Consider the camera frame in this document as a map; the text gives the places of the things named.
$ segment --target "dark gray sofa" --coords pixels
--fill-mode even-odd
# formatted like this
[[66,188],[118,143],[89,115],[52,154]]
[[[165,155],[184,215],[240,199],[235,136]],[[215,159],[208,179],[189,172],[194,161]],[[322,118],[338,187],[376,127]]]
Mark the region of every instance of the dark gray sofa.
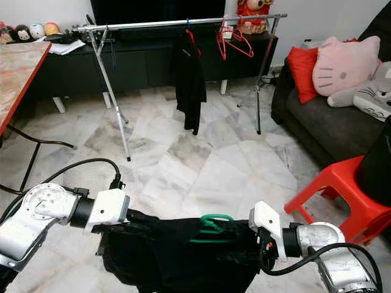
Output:
[[[360,36],[381,38],[379,58],[391,60],[391,2]],[[323,166],[365,154],[384,124],[355,107],[331,108],[327,98],[317,96],[301,104],[287,60],[277,80],[272,118],[284,124]]]

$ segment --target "red pillow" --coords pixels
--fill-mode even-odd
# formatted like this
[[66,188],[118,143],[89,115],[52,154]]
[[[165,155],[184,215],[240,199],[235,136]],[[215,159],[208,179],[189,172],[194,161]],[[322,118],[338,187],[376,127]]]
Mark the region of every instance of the red pillow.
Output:
[[318,96],[312,81],[312,70],[317,58],[318,48],[300,49],[292,47],[288,55],[289,67],[302,104]]

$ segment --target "gray plush toy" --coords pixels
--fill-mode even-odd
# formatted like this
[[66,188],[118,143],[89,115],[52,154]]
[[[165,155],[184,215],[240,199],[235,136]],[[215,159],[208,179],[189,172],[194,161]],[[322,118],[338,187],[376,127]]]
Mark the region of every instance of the gray plush toy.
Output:
[[384,122],[391,115],[391,62],[382,63],[372,80],[333,93],[327,103],[331,107],[354,105],[362,112]]

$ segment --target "table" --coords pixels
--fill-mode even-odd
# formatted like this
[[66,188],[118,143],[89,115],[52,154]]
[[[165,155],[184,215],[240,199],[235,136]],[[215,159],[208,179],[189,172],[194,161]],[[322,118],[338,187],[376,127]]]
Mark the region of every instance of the table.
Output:
[[36,139],[8,125],[24,93],[48,54],[50,46],[50,42],[0,45],[0,135],[8,127],[11,131],[37,143],[20,189],[13,190],[0,184],[0,189],[13,194],[22,194],[42,143],[75,148],[66,142]]

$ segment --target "red plastic stool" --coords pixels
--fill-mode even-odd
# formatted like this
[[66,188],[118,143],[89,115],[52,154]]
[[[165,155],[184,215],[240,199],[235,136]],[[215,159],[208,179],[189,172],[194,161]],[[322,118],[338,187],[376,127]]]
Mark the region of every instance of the red plastic stool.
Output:
[[[349,204],[351,210],[351,215],[340,226],[346,241],[369,244],[391,224],[391,208],[367,197],[356,184],[354,174],[363,158],[364,156],[355,157],[326,167],[285,205],[284,210],[288,214],[299,211],[308,223],[313,223],[314,219],[304,209],[303,204],[318,191],[334,189]],[[364,237],[355,240],[361,234]]]

